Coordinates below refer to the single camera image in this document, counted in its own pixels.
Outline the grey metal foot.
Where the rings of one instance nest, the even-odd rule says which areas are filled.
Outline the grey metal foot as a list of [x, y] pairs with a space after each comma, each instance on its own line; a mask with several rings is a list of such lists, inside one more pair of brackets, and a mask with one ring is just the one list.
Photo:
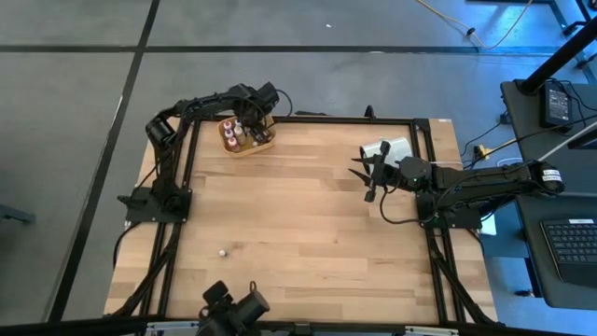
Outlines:
[[4, 219], [17, 220], [21, 223], [29, 224], [35, 221], [35, 215], [0, 204], [0, 221]]

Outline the black aluminium table frame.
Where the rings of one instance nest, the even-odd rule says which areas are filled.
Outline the black aluminium table frame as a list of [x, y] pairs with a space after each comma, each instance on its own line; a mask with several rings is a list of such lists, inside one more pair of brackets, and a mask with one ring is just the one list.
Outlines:
[[[458, 164], [447, 119], [311, 117], [277, 126], [274, 146], [233, 158], [217, 123], [204, 121], [183, 143], [176, 180], [192, 190], [181, 223], [143, 223], [121, 243], [105, 302], [120, 308], [159, 252], [176, 238], [174, 261], [158, 276], [145, 312], [197, 316], [203, 292], [223, 281], [241, 298], [255, 281], [268, 322], [435, 324], [460, 317], [448, 288], [436, 290], [412, 194], [364, 199], [359, 148], [406, 137], [416, 154]], [[221, 258], [219, 250], [228, 255]]]

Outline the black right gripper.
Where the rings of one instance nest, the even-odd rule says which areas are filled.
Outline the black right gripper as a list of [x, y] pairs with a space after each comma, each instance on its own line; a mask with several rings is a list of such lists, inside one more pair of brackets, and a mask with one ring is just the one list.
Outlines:
[[372, 157], [354, 159], [356, 162], [363, 163], [366, 169], [366, 175], [350, 169], [350, 172], [359, 177], [368, 188], [366, 202], [375, 200], [377, 187], [419, 191], [431, 178], [431, 164], [420, 158], [405, 157], [397, 162], [397, 166], [386, 164], [384, 160], [389, 149], [390, 145], [383, 142], [381, 155], [374, 154]]

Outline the black side desk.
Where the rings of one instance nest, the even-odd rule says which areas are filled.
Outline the black side desk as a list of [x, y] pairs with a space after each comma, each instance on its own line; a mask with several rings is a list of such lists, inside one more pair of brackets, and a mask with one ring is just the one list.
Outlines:
[[[512, 127], [524, 161], [537, 160], [564, 141], [539, 125], [540, 96], [520, 92], [518, 83], [500, 84], [503, 100], [512, 118]], [[528, 242], [541, 295], [552, 308], [597, 311], [597, 287], [565, 283], [560, 278], [540, 222], [544, 219], [597, 219], [597, 149], [562, 147], [546, 158], [556, 166], [565, 185], [557, 198], [519, 197], [519, 218]]]

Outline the black keyboard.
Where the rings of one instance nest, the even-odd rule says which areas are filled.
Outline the black keyboard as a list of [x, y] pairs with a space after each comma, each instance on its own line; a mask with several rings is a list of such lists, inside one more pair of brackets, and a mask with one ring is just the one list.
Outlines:
[[597, 288], [597, 219], [547, 219], [540, 227], [560, 279]]

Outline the black crossbar silver brackets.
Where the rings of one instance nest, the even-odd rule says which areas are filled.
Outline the black crossbar silver brackets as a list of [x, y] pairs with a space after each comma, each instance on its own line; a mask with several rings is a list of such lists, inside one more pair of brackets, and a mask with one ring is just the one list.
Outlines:
[[156, 315], [108, 316], [97, 319], [0, 326], [0, 336], [122, 336], [134, 333], [190, 329], [198, 336], [257, 336], [261, 331], [283, 331], [292, 336], [318, 332], [389, 333], [397, 336], [581, 336], [579, 334], [517, 329], [503, 325], [448, 322], [440, 325], [311, 323], [259, 321], [240, 332], [198, 320], [160, 320]]

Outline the white rod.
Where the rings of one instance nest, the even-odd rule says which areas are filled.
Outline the white rod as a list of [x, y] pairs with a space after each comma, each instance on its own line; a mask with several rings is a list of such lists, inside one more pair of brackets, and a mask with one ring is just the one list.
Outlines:
[[590, 131], [591, 129], [593, 129], [594, 127], [597, 126], [597, 121], [594, 121], [592, 124], [590, 124], [589, 126], [583, 128], [581, 131], [579, 131], [578, 133], [574, 134], [572, 137], [570, 137], [567, 140], [564, 140], [563, 142], [561, 142], [559, 145], [557, 145], [556, 147], [552, 148], [551, 150], [549, 150], [547, 153], [545, 153], [543, 156], [541, 156], [539, 159], [537, 159], [538, 161], [545, 161], [549, 156], [551, 156], [553, 153], [555, 153], [556, 151], [558, 151], [559, 149], [561, 149], [564, 146], [567, 146], [570, 142], [577, 140], [577, 138], [579, 138], [581, 135], [587, 133], [588, 131]]

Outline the black stand pole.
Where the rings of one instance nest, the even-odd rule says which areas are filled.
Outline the black stand pole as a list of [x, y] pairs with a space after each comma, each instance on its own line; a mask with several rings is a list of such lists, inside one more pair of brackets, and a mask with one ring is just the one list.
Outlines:
[[534, 93], [595, 38], [597, 38], [597, 16], [571, 37], [529, 77], [519, 82], [517, 84], [518, 89], [524, 94]]

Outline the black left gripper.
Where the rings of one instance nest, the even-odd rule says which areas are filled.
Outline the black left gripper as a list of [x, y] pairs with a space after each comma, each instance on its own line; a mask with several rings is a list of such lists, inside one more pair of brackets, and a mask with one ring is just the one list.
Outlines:
[[265, 117], [270, 114], [273, 108], [264, 106], [260, 102], [258, 89], [242, 83], [232, 88], [232, 95], [240, 100], [240, 105], [236, 107], [235, 114], [241, 118], [243, 126], [252, 128], [250, 133], [255, 142], [261, 142], [261, 130], [263, 130], [263, 143], [269, 143], [272, 135], [269, 128], [265, 127]]

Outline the yellow plastic bin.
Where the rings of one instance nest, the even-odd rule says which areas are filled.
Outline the yellow plastic bin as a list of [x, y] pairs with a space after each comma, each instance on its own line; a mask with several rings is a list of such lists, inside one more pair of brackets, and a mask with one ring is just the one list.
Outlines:
[[229, 146], [228, 146], [228, 138], [225, 136], [224, 122], [225, 121], [230, 121], [231, 122], [231, 124], [232, 124], [231, 130], [233, 130], [233, 133], [234, 133], [234, 128], [235, 128], [234, 120], [236, 120], [236, 119], [238, 119], [238, 118], [236, 118], [236, 117], [225, 118], [224, 120], [220, 121], [217, 124], [217, 131], [218, 131], [221, 143], [222, 143], [222, 147], [224, 148], [224, 151], [227, 154], [229, 154], [231, 157], [233, 157], [233, 158], [246, 157], [248, 155], [257, 154], [260, 151], [264, 151], [264, 150], [269, 149], [269, 148], [271, 148], [271, 147], [274, 146], [274, 139], [275, 139], [275, 136], [276, 136], [276, 130], [273, 127], [273, 119], [272, 119], [272, 117], [267, 116], [265, 118], [265, 127], [269, 128], [269, 130], [271, 132], [271, 135], [272, 135], [272, 139], [271, 139], [271, 141], [269, 143], [263, 143], [263, 135], [262, 135], [262, 133], [261, 133], [261, 142], [260, 143], [255, 142], [254, 139], [253, 139], [253, 137], [252, 137], [252, 135], [251, 135], [251, 133], [250, 133], [250, 130], [252, 128], [243, 126], [243, 131], [244, 131], [244, 133], [246, 135], [246, 142], [245, 142], [245, 144], [242, 145], [242, 146], [240, 145], [241, 146], [241, 150], [239, 152], [232, 152], [232, 151], [230, 151], [229, 150]]

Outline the black power adapter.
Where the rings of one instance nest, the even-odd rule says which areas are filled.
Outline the black power adapter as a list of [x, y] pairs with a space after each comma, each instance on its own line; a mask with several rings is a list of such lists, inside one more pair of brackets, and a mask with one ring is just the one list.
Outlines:
[[554, 131], [567, 133], [571, 126], [571, 102], [568, 95], [558, 85], [548, 82], [539, 90], [539, 125]]

